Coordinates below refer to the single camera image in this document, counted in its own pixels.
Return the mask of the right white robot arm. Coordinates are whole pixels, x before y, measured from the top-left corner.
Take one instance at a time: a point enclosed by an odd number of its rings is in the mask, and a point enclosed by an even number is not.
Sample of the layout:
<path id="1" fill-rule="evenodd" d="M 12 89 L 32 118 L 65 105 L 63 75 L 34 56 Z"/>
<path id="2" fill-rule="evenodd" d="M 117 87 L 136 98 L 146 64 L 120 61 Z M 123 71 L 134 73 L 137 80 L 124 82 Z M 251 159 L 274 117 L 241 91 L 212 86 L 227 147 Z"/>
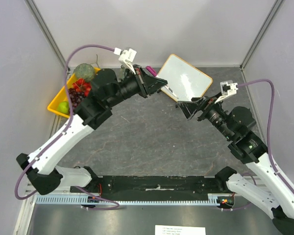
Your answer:
<path id="1" fill-rule="evenodd" d="M 187 119 L 201 111 L 197 120 L 208 120 L 230 142 L 231 154 L 252 170 L 268 191 L 248 182 L 230 167 L 217 174 L 216 190 L 222 193 L 230 190 L 241 195 L 261 209 L 281 234 L 294 235 L 294 184 L 270 158 L 265 143 L 251 130 L 256 121 L 250 109 L 237 106 L 227 113 L 221 105 L 215 96 L 176 104 Z"/>

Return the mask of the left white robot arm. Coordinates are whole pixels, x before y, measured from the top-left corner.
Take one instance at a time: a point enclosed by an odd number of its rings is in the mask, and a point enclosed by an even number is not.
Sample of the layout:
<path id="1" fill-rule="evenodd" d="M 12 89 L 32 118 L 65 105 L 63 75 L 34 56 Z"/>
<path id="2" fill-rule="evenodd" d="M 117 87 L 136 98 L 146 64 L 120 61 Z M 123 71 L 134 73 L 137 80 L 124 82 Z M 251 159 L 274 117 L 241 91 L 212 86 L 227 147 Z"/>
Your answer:
<path id="1" fill-rule="evenodd" d="M 99 128 L 112 115 L 112 107 L 139 94 L 146 98 L 167 85 L 167 80 L 148 75 L 139 67 L 125 70 L 117 79 L 112 69 L 99 70 L 91 81 L 88 96 L 75 108 L 73 116 L 39 149 L 20 154 L 17 162 L 33 187 L 46 195 L 58 187 L 82 187 L 94 192 L 96 174 L 87 166 L 65 168 L 57 164 L 84 137 Z"/>

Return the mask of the wood framed whiteboard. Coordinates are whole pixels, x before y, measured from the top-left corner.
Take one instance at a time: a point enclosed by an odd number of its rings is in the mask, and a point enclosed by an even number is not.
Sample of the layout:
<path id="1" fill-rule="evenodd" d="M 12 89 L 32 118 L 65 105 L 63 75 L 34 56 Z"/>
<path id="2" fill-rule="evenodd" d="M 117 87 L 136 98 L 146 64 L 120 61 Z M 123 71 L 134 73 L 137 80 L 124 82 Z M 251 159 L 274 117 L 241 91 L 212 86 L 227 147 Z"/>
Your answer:
<path id="1" fill-rule="evenodd" d="M 168 57 L 157 76 L 167 80 L 161 91 L 176 102 L 203 96 L 213 83 L 210 76 L 175 54 Z"/>

